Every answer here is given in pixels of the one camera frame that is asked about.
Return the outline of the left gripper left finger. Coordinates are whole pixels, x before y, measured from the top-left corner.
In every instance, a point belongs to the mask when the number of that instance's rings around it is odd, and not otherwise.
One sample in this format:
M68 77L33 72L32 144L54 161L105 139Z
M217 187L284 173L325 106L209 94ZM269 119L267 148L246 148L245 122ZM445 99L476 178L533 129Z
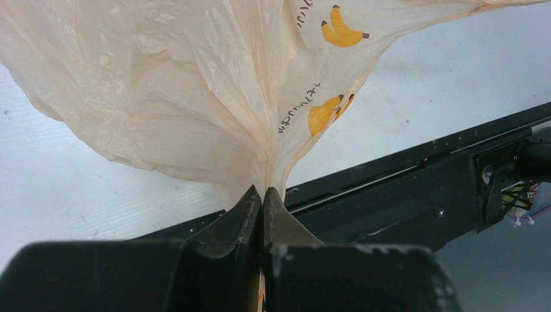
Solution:
M1 274L2 311L256 311L261 198L187 240L39 242Z

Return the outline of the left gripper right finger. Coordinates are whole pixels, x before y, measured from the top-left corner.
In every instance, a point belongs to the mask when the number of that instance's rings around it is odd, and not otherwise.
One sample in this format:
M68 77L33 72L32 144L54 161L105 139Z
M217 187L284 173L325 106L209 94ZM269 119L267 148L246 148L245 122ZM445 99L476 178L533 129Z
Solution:
M263 202L268 311L460 311L447 273L423 246L325 244L274 187Z

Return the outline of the orange translucent plastic bag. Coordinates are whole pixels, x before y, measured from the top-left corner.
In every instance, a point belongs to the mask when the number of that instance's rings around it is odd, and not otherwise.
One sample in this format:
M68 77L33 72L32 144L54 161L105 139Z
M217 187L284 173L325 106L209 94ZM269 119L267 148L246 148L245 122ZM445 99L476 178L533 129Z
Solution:
M2 1L1 64L109 161L283 194L397 39L527 1Z

